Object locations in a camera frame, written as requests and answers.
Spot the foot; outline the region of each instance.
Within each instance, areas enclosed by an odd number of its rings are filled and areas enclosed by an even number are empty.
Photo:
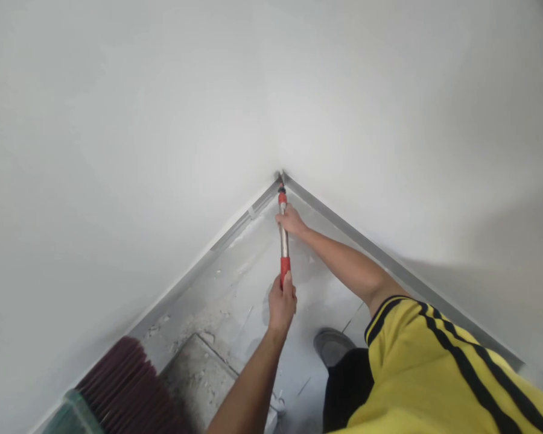
[[[325,327],[314,338],[314,348],[327,368],[336,366],[342,357],[356,348],[352,340],[336,329]]]

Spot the yellow jersey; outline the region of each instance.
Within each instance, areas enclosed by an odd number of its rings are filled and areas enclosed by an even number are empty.
[[[372,391],[337,433],[543,432],[543,392],[429,304],[388,298],[366,343]]]

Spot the white wall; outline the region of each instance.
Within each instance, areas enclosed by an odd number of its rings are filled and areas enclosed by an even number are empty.
[[[255,49],[249,0],[0,2],[0,433],[271,184]]]
[[[261,0],[282,165],[543,369],[543,0]]]

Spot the paint roller handle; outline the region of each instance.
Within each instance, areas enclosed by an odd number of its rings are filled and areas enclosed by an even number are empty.
[[[284,278],[289,270],[291,270],[290,258],[285,257],[281,259],[281,278],[279,279],[279,285],[284,288]]]
[[[288,198],[285,195],[285,188],[284,184],[281,183],[279,186],[279,196],[278,196],[278,203],[279,203],[279,213],[284,214],[285,207],[288,204]],[[286,273],[291,269],[290,265],[290,249],[288,246],[288,233],[284,229],[283,225],[279,225],[279,234],[281,239],[281,248],[282,248],[282,257],[281,257],[281,277],[279,280],[280,287],[284,288],[284,278]]]

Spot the person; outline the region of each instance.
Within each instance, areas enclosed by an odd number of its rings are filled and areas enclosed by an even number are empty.
[[[543,432],[543,392],[429,304],[412,299],[374,261],[308,228],[288,205],[276,216],[368,306],[368,349],[321,330],[314,347],[328,368],[323,432]],[[296,312],[291,273],[269,295],[260,345],[212,420],[209,434],[262,433],[279,357]]]

